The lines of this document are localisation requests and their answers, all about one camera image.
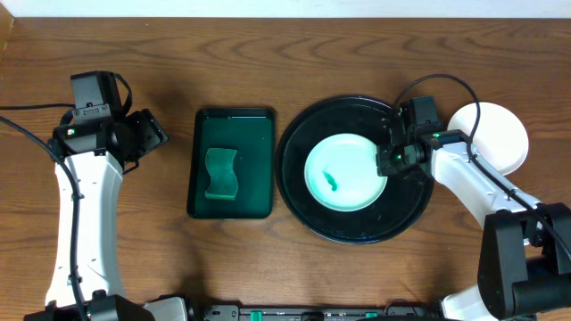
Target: green object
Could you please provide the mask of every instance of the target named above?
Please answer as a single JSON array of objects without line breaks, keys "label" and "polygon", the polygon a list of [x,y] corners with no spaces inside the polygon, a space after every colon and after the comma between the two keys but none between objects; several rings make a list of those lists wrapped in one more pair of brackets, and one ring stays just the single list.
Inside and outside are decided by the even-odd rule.
[{"label": "green object", "polygon": [[[237,151],[233,201],[208,197],[212,192],[207,153]],[[192,218],[265,218],[273,202],[274,116],[266,108],[206,108],[196,113],[186,212]]]},{"label": "green object", "polygon": [[327,180],[327,182],[331,185],[331,190],[334,192],[337,190],[337,182],[335,181],[335,179],[331,176],[331,174],[327,173],[326,171],[323,172],[323,175],[325,176],[325,179]]},{"label": "green object", "polygon": [[261,321],[262,314],[261,311],[250,312],[250,321]]},{"label": "green object", "polygon": [[204,196],[209,200],[233,201],[238,193],[238,179],[234,173],[235,150],[210,148],[206,152],[206,170],[211,184]]}]

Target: green connector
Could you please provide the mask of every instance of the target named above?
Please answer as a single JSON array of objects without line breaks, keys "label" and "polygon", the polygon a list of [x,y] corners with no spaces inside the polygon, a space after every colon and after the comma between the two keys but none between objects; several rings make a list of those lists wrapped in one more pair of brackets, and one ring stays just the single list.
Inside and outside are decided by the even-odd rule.
[{"label": "green connector", "polygon": [[261,321],[261,311],[252,311],[250,313],[250,321]]}]

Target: white wall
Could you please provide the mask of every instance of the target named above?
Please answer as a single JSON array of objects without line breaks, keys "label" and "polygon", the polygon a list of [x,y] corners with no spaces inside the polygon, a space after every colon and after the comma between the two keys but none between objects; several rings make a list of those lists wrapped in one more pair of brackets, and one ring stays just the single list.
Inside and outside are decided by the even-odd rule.
[{"label": "white wall", "polygon": [[571,0],[0,0],[14,17],[571,18]]}]

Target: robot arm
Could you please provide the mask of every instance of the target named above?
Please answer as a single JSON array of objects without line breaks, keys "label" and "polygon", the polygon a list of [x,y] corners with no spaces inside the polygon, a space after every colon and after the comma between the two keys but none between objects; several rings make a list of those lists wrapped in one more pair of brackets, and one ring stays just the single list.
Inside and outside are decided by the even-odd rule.
[{"label": "robot arm", "polygon": [[[68,156],[65,164],[79,182],[83,195],[79,207],[78,274],[84,298],[95,291],[125,296],[117,264],[117,199],[123,179],[121,165],[110,154],[83,152]],[[70,275],[70,226],[73,202],[70,181],[55,168],[60,188],[60,223],[54,277],[46,295],[46,306],[75,304]]]},{"label": "robot arm", "polygon": [[[403,110],[399,117],[407,130],[402,132],[411,135],[393,135],[406,139],[379,146],[378,174],[420,166],[447,186],[484,229],[478,284],[445,298],[444,316],[490,321],[570,306],[571,262],[536,218],[541,215],[563,242],[571,244],[571,210],[560,203],[541,204],[482,157],[477,158],[479,168],[468,157],[468,137],[458,130],[443,131],[432,98],[414,99]],[[471,148],[478,156],[477,148]],[[514,201],[514,194],[521,202]],[[527,258],[524,244],[542,247],[542,255]]]},{"label": "robot arm", "polygon": [[[467,143],[445,144],[442,148],[434,150],[431,157],[431,175],[436,182],[448,187],[466,206],[469,212],[484,228],[486,215],[499,210],[508,210],[512,213],[524,211],[525,208],[509,198],[489,177],[469,161],[466,153]],[[472,153],[479,154],[477,147],[472,145]],[[539,200],[523,193],[495,170],[484,158],[480,163],[500,180],[509,190],[517,191],[517,195],[525,200],[532,208],[536,208]]]},{"label": "robot arm", "polygon": [[[116,79],[128,90],[124,104]],[[175,315],[185,310],[184,302],[177,298],[151,304],[149,309],[124,299],[117,264],[117,200],[123,176],[168,137],[148,110],[128,115],[132,95],[119,74],[92,71],[72,76],[71,84],[76,108],[65,113],[48,144],[79,187],[77,272],[81,299],[89,306],[92,320],[177,319]],[[125,170],[129,163],[135,165]],[[55,174],[60,223],[54,277],[46,295],[46,311],[25,316],[25,320],[67,320],[77,314],[70,286],[71,186],[60,166],[56,165]]]}]

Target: green sponge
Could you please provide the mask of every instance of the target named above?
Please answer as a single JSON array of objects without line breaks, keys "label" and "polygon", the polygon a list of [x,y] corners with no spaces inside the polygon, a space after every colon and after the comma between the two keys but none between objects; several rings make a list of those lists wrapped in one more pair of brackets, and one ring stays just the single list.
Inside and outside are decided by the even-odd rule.
[{"label": "green sponge", "polygon": [[234,173],[237,151],[226,148],[209,148],[206,152],[206,170],[211,184],[204,192],[209,200],[233,201],[238,193],[238,178]]}]

